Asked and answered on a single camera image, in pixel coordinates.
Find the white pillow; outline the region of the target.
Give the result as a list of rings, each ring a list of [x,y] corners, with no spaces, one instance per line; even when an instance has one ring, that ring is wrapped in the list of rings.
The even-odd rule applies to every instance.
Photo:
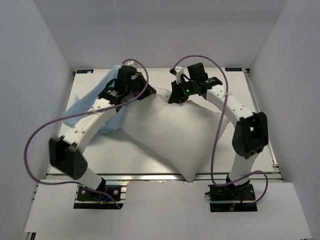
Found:
[[[179,171],[187,182],[212,157],[215,139],[220,139],[230,121],[192,100],[169,104],[171,92],[158,88],[143,100],[130,103],[120,128],[153,150]]]

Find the light blue pillowcase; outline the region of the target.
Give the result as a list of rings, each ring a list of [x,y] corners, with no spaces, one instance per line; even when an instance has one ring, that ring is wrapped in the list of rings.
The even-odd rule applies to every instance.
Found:
[[[120,107],[116,111],[116,104],[112,104],[110,100],[99,97],[99,94],[105,89],[106,85],[118,76],[120,65],[115,65],[106,75],[98,82],[92,78],[95,74],[85,74],[85,79],[81,81],[76,78],[73,86],[72,93],[79,93],[80,91],[88,91],[86,95],[78,98],[70,98],[71,104],[65,111],[63,117],[64,124],[74,127],[77,123],[84,121],[85,123],[92,124],[94,121],[102,123],[99,132],[105,134],[113,132],[120,128],[120,121],[125,111],[125,107]]]

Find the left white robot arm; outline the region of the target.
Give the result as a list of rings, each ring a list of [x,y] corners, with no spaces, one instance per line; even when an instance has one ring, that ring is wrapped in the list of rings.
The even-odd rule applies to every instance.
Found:
[[[92,90],[93,99],[83,112],[71,114],[77,122],[62,136],[49,140],[49,161],[52,167],[88,188],[99,200],[105,196],[106,181],[89,168],[83,153],[89,142],[104,125],[134,100],[155,94],[144,75],[131,65],[117,66]]]

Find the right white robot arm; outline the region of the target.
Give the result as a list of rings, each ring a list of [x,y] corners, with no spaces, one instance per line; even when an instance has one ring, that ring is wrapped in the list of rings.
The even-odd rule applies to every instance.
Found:
[[[188,66],[189,76],[183,68],[175,66],[170,73],[175,76],[171,83],[170,104],[182,104],[192,95],[199,95],[215,105],[232,123],[234,133],[232,147],[235,158],[226,186],[212,185],[228,198],[238,199],[250,183],[253,164],[269,142],[267,116],[253,112],[227,91],[227,85],[217,77],[209,77],[201,62]]]

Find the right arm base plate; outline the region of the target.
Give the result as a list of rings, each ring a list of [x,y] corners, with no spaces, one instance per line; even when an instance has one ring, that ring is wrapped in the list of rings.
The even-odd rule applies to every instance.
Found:
[[[252,184],[235,190],[231,186],[208,185],[204,196],[209,200],[211,213],[257,212],[256,195]]]

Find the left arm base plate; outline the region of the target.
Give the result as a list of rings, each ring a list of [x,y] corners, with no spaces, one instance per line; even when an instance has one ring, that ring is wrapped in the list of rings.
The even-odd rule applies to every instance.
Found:
[[[88,191],[86,187],[79,186],[76,190],[73,208],[83,210],[120,210],[125,202],[127,187],[125,185],[106,185],[105,192],[110,195],[118,204],[110,199],[109,196]]]

